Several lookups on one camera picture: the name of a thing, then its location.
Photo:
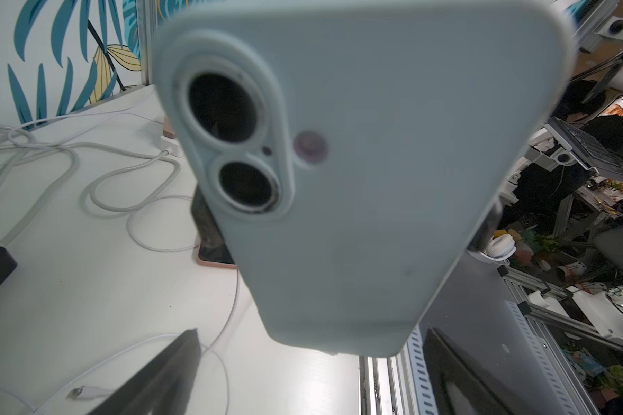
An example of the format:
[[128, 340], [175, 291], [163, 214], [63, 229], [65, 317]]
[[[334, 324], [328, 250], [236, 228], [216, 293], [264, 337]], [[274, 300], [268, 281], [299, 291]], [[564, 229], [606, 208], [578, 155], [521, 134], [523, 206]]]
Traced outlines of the phone with pink case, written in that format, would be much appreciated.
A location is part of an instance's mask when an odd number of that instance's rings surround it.
[[195, 188], [190, 213], [199, 237], [198, 262], [202, 266], [236, 269], [235, 261], [199, 187]]

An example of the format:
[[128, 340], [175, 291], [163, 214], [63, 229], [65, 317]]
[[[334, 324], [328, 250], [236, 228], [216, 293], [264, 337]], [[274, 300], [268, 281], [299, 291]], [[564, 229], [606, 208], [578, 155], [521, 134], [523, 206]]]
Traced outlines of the white charging cable pink phone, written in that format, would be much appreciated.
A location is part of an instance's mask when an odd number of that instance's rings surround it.
[[190, 214], [188, 195], [158, 196], [127, 216], [128, 236], [140, 247], [158, 253], [187, 252], [200, 236]]

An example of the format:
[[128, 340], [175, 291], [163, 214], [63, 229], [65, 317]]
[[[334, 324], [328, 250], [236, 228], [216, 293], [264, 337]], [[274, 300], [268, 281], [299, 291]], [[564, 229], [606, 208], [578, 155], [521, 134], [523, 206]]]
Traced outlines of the phone with light blue case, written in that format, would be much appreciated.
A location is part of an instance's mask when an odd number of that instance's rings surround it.
[[152, 76], [268, 335], [397, 354], [573, 72], [546, 1], [227, 1]]

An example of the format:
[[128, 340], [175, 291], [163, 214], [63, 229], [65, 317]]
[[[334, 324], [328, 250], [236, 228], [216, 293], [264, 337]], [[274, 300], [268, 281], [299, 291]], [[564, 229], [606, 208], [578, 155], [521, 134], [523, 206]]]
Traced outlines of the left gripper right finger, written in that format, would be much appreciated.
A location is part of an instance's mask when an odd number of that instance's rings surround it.
[[439, 414], [542, 414], [539, 389], [527, 370], [531, 359], [520, 342], [426, 329], [423, 342], [428, 382]]

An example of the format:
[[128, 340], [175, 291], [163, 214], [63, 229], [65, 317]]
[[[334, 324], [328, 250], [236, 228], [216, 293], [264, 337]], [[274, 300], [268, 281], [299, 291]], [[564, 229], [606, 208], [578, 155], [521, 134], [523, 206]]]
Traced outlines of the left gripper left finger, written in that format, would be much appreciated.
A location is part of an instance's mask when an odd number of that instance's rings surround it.
[[202, 357], [196, 330], [186, 330], [91, 413], [185, 414]]

